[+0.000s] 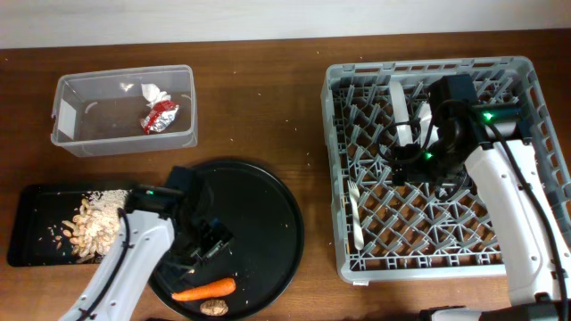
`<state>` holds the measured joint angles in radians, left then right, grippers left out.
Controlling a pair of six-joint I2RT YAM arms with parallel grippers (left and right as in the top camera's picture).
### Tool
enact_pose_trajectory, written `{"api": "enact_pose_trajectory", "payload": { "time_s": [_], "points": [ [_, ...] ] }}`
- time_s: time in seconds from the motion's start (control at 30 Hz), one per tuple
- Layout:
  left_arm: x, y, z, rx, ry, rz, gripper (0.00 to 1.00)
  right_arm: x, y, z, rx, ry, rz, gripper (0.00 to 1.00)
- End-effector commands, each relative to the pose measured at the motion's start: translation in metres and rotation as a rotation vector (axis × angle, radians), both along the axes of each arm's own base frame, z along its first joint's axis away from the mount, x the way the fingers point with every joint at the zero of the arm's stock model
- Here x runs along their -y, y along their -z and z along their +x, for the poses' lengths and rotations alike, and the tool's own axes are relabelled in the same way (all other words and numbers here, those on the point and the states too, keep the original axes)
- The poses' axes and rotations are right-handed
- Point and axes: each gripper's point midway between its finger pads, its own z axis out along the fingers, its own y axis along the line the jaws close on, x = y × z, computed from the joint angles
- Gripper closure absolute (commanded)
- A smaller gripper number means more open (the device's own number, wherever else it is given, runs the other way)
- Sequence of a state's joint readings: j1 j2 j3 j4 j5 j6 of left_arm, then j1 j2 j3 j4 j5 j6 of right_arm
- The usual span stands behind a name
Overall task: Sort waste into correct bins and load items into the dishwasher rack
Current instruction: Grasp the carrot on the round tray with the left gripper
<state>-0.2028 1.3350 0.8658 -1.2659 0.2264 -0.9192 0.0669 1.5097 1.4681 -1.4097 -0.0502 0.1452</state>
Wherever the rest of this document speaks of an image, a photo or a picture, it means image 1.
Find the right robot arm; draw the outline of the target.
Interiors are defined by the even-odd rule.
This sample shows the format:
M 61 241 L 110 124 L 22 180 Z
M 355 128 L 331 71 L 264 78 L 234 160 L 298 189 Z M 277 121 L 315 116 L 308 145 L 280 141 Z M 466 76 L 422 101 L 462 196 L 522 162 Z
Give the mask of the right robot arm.
M 389 158 L 393 182 L 476 186 L 498 240 L 510 305 L 475 311 L 440 307 L 422 320 L 568 320 L 570 251 L 542 188 L 531 125 L 520 103 L 482 104 L 469 75 L 444 76 L 428 88 L 434 143 L 407 144 Z

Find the white tissue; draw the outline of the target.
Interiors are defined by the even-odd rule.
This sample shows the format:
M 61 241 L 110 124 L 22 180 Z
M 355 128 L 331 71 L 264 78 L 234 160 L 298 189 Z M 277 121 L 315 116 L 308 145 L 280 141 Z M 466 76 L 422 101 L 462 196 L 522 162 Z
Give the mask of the white tissue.
M 141 89 L 149 108 L 153 108 L 157 103 L 169 101 L 171 98 L 167 92 L 161 91 L 155 84 L 142 84 Z

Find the pile of peanut shells and rice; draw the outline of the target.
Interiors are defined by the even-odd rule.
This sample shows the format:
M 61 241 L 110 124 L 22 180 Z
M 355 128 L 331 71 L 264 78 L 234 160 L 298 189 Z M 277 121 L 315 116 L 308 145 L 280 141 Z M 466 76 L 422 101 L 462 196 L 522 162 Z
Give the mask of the pile of peanut shells and rice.
M 119 234 L 118 209 L 125 205 L 128 193 L 123 189 L 82 193 L 72 216 L 50 228 L 56 253 L 78 264 L 102 259 Z

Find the grey plate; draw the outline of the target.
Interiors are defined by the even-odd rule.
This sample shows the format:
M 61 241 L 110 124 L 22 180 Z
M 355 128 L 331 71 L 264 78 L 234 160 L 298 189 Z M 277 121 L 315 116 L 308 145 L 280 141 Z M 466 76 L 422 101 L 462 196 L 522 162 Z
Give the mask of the grey plate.
M 397 123 L 396 133 L 398 136 L 399 146 L 412 144 L 413 136 L 409 124 L 410 118 L 404 89 L 399 81 L 391 80 L 389 82 L 389 91 L 391 105 L 393 106 L 393 117 L 394 121 Z

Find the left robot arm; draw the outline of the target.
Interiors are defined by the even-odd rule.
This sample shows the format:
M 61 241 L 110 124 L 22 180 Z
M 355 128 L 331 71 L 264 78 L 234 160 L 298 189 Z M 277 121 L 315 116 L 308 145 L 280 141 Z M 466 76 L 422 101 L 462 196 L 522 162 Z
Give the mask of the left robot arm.
M 182 275 L 200 268 L 233 240 L 208 218 L 214 192 L 196 169 L 175 167 L 165 186 L 139 185 L 118 209 L 120 230 L 87 288 L 63 320 L 129 320 L 153 271 Z

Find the white plastic fork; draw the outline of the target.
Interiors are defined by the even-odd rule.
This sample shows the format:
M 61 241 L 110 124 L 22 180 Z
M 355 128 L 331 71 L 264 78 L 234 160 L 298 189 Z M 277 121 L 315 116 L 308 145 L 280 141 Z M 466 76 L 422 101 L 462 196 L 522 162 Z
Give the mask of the white plastic fork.
M 349 180 L 347 182 L 348 192 L 350 197 L 350 203 L 352 207 L 352 229 L 353 229 L 353 242 L 354 246 L 358 251 L 364 248 L 364 237 L 362 233 L 362 227 L 360 224 L 358 200 L 360 198 L 360 192 L 355 182 Z

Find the red foil snack wrapper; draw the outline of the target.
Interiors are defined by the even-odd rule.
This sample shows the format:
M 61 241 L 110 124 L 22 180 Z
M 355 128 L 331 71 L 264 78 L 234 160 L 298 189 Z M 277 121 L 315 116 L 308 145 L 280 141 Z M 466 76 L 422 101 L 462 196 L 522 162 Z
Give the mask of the red foil snack wrapper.
M 148 115 L 140 120 L 144 133 L 150 135 L 165 130 L 177 117 L 178 109 L 179 105 L 170 100 L 156 103 Z

